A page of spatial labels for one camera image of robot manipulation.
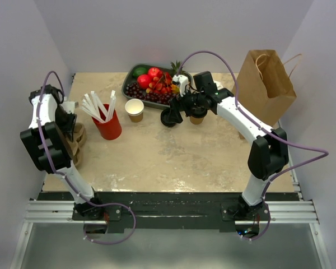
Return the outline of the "brown pulp cup carrier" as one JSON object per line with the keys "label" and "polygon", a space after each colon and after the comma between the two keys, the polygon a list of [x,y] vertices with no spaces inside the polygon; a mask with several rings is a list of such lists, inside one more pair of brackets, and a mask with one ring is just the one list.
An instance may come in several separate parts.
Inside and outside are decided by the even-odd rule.
{"label": "brown pulp cup carrier", "polygon": [[69,139],[68,135],[64,135],[67,143],[69,144],[72,154],[73,163],[75,167],[79,167],[83,161],[83,146],[87,140],[86,128],[82,123],[76,123],[73,130],[73,138]]}

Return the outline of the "brown paper coffee cup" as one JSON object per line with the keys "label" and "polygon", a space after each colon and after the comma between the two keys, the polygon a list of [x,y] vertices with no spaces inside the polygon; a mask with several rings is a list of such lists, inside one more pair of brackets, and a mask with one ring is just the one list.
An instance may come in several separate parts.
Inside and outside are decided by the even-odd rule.
{"label": "brown paper coffee cup", "polygon": [[203,118],[190,117],[190,122],[194,125],[199,125],[203,121],[204,121],[204,117]]}

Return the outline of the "black coffee cup lid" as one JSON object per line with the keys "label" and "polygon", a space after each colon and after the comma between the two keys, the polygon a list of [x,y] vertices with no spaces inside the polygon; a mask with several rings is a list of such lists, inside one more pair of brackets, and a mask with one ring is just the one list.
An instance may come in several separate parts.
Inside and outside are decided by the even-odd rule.
{"label": "black coffee cup lid", "polygon": [[204,118],[208,113],[208,110],[205,108],[196,108],[191,110],[191,117],[193,118]]}

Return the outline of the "brown paper cups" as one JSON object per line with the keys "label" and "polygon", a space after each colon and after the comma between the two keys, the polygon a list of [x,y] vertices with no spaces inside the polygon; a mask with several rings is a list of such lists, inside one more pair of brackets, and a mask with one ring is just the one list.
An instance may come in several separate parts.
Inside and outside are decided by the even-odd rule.
{"label": "brown paper cups", "polygon": [[143,119],[144,103],[139,99],[130,99],[125,104],[125,111],[130,120],[138,123]]}

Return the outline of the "brown paper bag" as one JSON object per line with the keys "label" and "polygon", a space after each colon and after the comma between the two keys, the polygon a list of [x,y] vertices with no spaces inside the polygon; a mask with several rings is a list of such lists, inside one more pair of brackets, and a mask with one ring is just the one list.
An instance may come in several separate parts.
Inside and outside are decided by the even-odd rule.
{"label": "brown paper bag", "polygon": [[232,92],[260,121],[275,126],[296,99],[290,76],[275,50],[250,50]]}

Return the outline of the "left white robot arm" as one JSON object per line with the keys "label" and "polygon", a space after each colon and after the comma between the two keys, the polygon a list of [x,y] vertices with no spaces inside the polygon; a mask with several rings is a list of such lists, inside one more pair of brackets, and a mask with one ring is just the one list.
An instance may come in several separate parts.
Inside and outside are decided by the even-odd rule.
{"label": "left white robot arm", "polygon": [[94,201],[96,193],[78,172],[74,164],[74,141],[77,115],[76,104],[65,101],[63,91],[46,85],[43,90],[30,93],[32,120],[20,139],[39,171],[59,178],[67,187],[77,206],[85,207],[85,213],[98,220],[105,213],[105,206]]}

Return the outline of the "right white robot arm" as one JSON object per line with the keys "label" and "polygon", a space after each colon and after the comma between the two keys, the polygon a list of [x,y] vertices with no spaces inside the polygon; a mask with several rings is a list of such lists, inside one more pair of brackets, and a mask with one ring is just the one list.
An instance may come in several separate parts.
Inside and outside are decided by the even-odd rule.
{"label": "right white robot arm", "polygon": [[251,220],[258,214],[263,203],[264,192],[274,175],[287,165],[288,149],[284,141],[286,132],[264,124],[238,102],[233,93],[217,87],[210,72],[202,72],[193,77],[196,91],[191,91],[189,79],[184,75],[175,75],[172,84],[179,88],[179,94],[170,100],[170,107],[161,114],[161,122],[166,126],[181,123],[180,114],[194,116],[197,112],[212,111],[231,123],[251,146],[248,168],[250,178],[239,197],[236,215]]}

